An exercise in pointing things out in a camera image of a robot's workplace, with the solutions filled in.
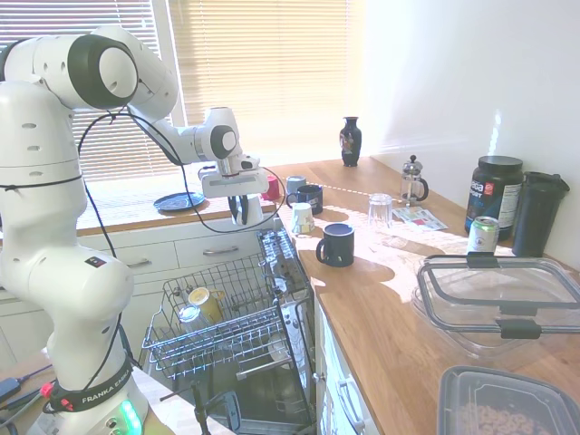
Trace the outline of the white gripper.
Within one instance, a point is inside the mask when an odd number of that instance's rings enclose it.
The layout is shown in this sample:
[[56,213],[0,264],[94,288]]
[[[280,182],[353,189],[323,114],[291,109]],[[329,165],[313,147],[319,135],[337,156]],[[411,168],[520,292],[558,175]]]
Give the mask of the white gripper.
[[262,168],[242,171],[228,176],[218,171],[207,171],[200,175],[203,194],[207,198],[227,198],[234,225],[237,224],[237,196],[239,197],[239,221],[245,226],[248,221],[248,195],[262,194],[268,191],[266,171]]

